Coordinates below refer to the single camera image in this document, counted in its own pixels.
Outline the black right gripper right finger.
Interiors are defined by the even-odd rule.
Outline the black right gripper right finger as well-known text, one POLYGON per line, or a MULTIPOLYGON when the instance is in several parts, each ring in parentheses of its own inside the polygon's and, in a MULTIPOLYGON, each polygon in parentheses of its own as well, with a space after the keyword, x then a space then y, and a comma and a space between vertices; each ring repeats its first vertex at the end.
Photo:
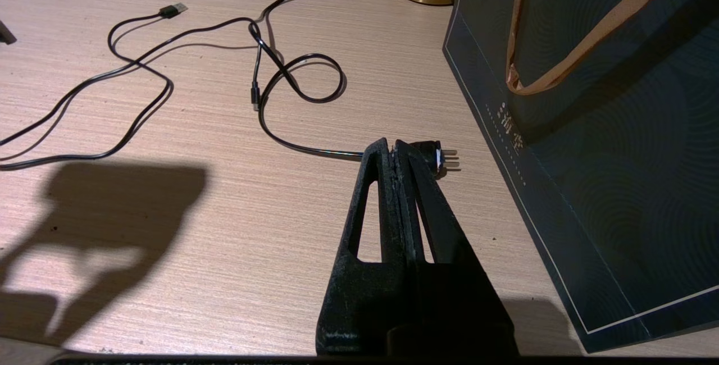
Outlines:
POLYGON ((399 140, 394 168, 409 318, 401 355, 518 355, 513 322, 420 153, 399 140))

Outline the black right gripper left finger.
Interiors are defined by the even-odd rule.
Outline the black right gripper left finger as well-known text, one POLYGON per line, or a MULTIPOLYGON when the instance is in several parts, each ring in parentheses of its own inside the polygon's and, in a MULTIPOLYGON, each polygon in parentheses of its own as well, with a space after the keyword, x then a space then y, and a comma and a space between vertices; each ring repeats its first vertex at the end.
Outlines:
POLYGON ((316 325, 318 355, 387 355, 388 335, 410 321, 410 264, 417 253, 417 214, 401 184, 406 143, 385 138, 363 153, 316 325), (358 258, 369 188, 378 187, 381 258, 358 258))

